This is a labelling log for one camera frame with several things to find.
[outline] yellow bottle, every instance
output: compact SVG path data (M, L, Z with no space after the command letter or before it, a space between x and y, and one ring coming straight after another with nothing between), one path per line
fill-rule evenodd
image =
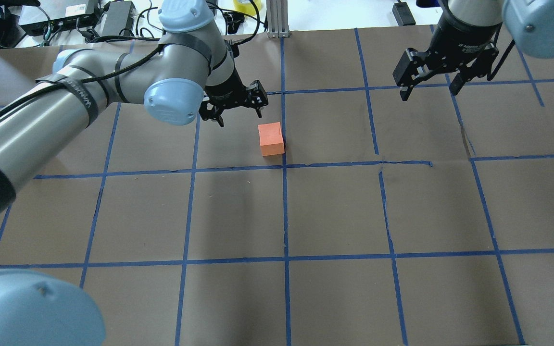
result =
M249 0L232 0L235 4L235 11L246 13L255 17L255 9ZM253 0L255 6L258 7L258 11L262 9L262 0Z

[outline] orange foam block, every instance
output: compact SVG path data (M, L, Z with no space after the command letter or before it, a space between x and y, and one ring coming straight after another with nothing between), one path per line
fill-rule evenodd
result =
M281 134L281 123L260 124L260 150L262 156L279 155L286 152Z

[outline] black cable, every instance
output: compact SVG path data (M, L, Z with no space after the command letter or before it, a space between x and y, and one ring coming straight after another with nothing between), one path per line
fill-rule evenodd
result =
M148 38L148 37L122 37L115 35L106 35L104 37L97 37L91 40L88 43L99 43L99 42L120 42L120 41L131 41L137 39L139 41L160 41L159 38Z
M149 7L153 7L153 2L151 0L149 0ZM163 31L164 30L163 28L158 28L155 25L151 24L151 21L149 20L149 13L151 13L151 11L147 11L147 24L149 24L149 26L151 26L154 29L158 29L160 31Z
M132 29L123 28L123 29L121 29L121 31L119 31L119 36L121 36L121 33L125 33L126 31L129 31L129 34L130 34L131 36L134 35L134 31L132 31Z
M492 81L495 78L495 75L497 75L497 72L499 72L499 69L502 67L502 65L506 61L506 58L508 57L508 54L510 54L510 51L512 50L512 48L514 48L515 44L516 43L514 42L514 40L512 40L512 42L510 42L510 44L508 45L508 48L506 48L506 51L502 55L502 58L499 59L499 63L497 63L497 66L495 67L495 70L493 70L493 72L491 74L486 76L487 81Z
M157 7L149 7L147 9L142 10L141 13L138 14L138 19L136 20L136 36L140 36L140 33L138 33L138 24L140 23L140 18L142 17L143 13L149 12L151 10L155 10Z
M142 59L140 59L139 61L133 63L130 66L127 66L125 68L122 68L122 69L120 69L118 71L115 71L115 72L112 72L112 73L105 74L103 76L81 79L80 82L85 84L85 83L103 81L105 79L109 79L109 78L118 76L120 74L129 72L129 71L133 70L134 68L137 68L137 67L147 63L147 61L149 61L153 56L160 53L163 48L164 48L163 44L158 44L158 46L154 50L152 50L150 53L148 53L148 55L146 55L145 57L143 57ZM47 86L45 88L41 88L40 90L37 90L35 92L32 92L31 94L28 94L26 96L21 97L20 99L14 101L13 103L7 105L6 107L4 107L0 110L0 120L2 120L6 114L8 114L9 112L15 110L17 107L23 105L25 102L31 101L31 100L35 99L36 97L38 97L38 96L42 96L44 94L47 94L51 91L58 90L60 88L64 88L64 86L61 85L61 84L50 85L50 86Z
M255 5L255 2L253 2L253 0L249 0L249 2L251 3L251 5L253 6L253 9L255 9L255 16L256 16L256 20L257 22L255 23L255 30L253 31L253 34L250 36L250 37L247 37L246 39L240 41L240 42L237 42L235 44L233 44L233 46L240 46L244 43L247 43L251 40L253 40L253 38L255 37L255 35L257 35L258 33L258 30L260 29L260 10L258 9L258 6Z
M234 10L230 10L230 9L222 9L221 7L214 6L213 4L208 4L208 5L209 5L210 9L216 9L216 10L221 11L222 16L224 16L224 12L230 12L230 13L239 13L239 14L244 15L245 17L252 18L253 20L258 20L258 18L254 17L252 15L248 15L247 13L244 13L244 12L234 11Z
M497 46L497 41L499 40L499 33L502 30L503 23L499 23L499 27L497 28L497 31L495 32L495 38L493 39L493 43Z
M151 32L151 30L149 30L149 29L147 29L147 28L140 28L140 36L141 36L141 37L146 37L145 35L142 34L142 31L143 31L143 30L147 30L148 33L151 34L151 38L155 38L155 35Z

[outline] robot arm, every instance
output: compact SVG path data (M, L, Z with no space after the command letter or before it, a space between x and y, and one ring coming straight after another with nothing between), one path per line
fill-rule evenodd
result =
M0 213L110 103L143 104L176 125L191 123L199 110L221 126L224 109L255 108L261 116L266 92L259 81L243 85L204 0L165 0L160 19L167 33L150 55L65 50L55 73L0 111Z
M394 69L404 101L436 74L459 72L450 85L453 95L475 77L492 79L499 54L492 38L502 25L527 55L554 58L554 0L440 0L440 5L444 12L429 49L408 48Z

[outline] blue painter's tape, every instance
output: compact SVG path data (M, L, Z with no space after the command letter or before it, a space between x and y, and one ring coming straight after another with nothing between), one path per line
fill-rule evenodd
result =
M365 82L365 96L367 97L367 112L369 113L369 124L371 125L371 140L373 142L373 150L376 152L376 155L380 155L378 149L378 136L376 135L376 123L373 120L373 108L371 107L371 95L369 94L367 68L365 68L365 57L363 55L363 46L360 43L360 36L358 35L358 28L354 29L354 35L356 36L356 45L358 46L358 57L360 58L360 65L363 69L363 81Z

